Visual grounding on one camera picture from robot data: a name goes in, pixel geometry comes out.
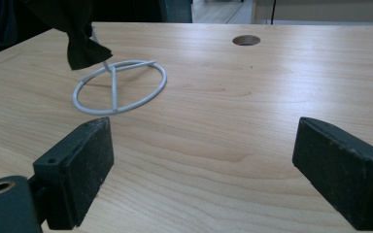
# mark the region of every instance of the grommet hole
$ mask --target grommet hole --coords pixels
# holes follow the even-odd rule
[[[235,37],[232,42],[237,46],[254,46],[261,42],[261,39],[252,35],[243,35]]]
[[[1,182],[0,183],[0,194],[10,190],[11,188],[13,188],[15,186],[15,184],[16,183],[13,182],[13,181]]]

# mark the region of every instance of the black cloth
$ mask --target black cloth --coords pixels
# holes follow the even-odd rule
[[[44,23],[69,37],[68,61],[79,70],[110,58],[111,51],[92,41],[92,0],[22,0]]]
[[[0,0],[0,46],[9,46],[17,41],[17,20],[13,0]]]

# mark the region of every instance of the cable hole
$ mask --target cable hole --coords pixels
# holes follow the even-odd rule
[[[237,46],[254,46],[261,42],[261,39],[252,35],[244,35],[235,37],[232,42]]]

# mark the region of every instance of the table surface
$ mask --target table surface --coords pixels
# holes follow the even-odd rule
[[[116,163],[74,232],[355,232],[291,163],[300,117],[373,145],[373,26],[94,23],[110,63],[156,60],[165,89],[110,116]],[[256,35],[239,47],[232,39]],[[51,30],[0,52],[0,178],[79,124],[67,37]],[[119,102],[149,94],[152,68],[119,74]],[[111,105],[110,78],[83,89]],[[51,232],[43,224],[46,232]]]

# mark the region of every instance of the dark fabric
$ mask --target dark fabric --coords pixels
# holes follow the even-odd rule
[[[12,0],[0,0],[0,46],[8,46],[17,41],[17,20]]]
[[[79,70],[110,58],[111,51],[90,40],[92,0],[22,0],[44,23],[69,37],[68,61]]]
[[[192,22],[190,0],[95,0],[94,21]]]

